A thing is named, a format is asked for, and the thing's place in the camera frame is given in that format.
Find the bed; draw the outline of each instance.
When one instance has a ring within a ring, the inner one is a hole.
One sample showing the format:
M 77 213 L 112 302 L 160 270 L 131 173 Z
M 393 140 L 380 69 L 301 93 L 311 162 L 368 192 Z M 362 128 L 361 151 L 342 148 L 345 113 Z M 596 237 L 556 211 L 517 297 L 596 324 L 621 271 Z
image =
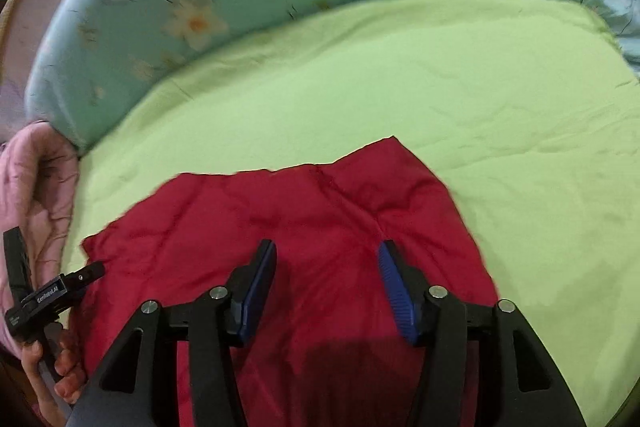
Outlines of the bed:
M 394 135 L 450 188 L 588 425 L 616 425 L 640 374 L 637 9 L 65 0 L 28 102 L 86 153 L 63 264 L 178 172 L 332 162 Z M 203 41 L 180 26 L 198 14 Z

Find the human hand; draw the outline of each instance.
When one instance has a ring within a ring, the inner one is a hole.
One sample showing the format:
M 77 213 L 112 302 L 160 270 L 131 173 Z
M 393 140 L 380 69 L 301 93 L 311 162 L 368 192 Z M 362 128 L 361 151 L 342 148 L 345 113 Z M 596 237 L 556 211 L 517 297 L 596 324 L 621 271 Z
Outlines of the human hand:
M 80 398 L 86 374 L 80 363 L 78 343 L 73 334 L 68 330 L 63 330 L 58 342 L 62 352 L 56 359 L 56 371 L 63 378 L 54 389 L 58 396 L 67 403 L 73 404 Z M 38 362 L 42 358 L 42 353 L 42 345 L 39 342 L 25 344 L 22 347 L 22 368 L 35 391 L 40 413 L 44 419 L 52 427 L 64 427 L 66 419 L 38 372 Z

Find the screw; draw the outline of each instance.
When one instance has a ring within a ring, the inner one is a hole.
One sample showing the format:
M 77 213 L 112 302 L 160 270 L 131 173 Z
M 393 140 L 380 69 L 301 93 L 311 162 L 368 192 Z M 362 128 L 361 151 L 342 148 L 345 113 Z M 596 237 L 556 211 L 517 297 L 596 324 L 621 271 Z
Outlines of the screw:
M 436 285 L 429 288 L 429 295 L 431 295 L 431 297 L 435 297 L 436 299 L 444 299 L 447 295 L 449 295 L 449 292 L 444 286 Z
M 513 313 L 514 311 L 516 311 L 516 305 L 507 299 L 498 301 L 498 308 L 500 308 L 505 313 Z
M 212 288 L 209 292 L 209 297 L 212 299 L 224 299 L 229 294 L 229 290 L 227 290 L 224 286 L 216 286 Z
M 158 309 L 158 303 L 156 301 L 146 301 L 142 303 L 140 309 L 145 314 L 153 313 Z

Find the red garment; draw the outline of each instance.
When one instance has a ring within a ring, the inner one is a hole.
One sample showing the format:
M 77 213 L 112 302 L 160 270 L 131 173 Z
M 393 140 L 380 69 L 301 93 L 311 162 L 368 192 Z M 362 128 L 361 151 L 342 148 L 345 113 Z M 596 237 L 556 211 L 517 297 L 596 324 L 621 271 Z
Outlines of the red garment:
M 404 425 L 423 350 L 396 330 L 383 239 L 430 283 L 497 300 L 446 187 L 395 138 L 331 165 L 180 174 L 83 243 L 106 267 L 78 321 L 89 374 L 140 303 L 171 306 L 223 284 L 263 237 L 278 267 L 254 343 L 234 354 L 253 427 Z M 181 350 L 180 421 L 191 426 L 186 360 Z

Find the orange flower center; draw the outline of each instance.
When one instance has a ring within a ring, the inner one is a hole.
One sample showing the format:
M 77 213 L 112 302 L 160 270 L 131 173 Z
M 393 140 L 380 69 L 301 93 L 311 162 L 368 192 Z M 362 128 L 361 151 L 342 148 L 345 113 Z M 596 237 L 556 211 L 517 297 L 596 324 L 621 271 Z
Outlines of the orange flower center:
M 209 23 L 203 17 L 191 17 L 189 19 L 189 28 L 194 33 L 202 33 L 209 28 Z

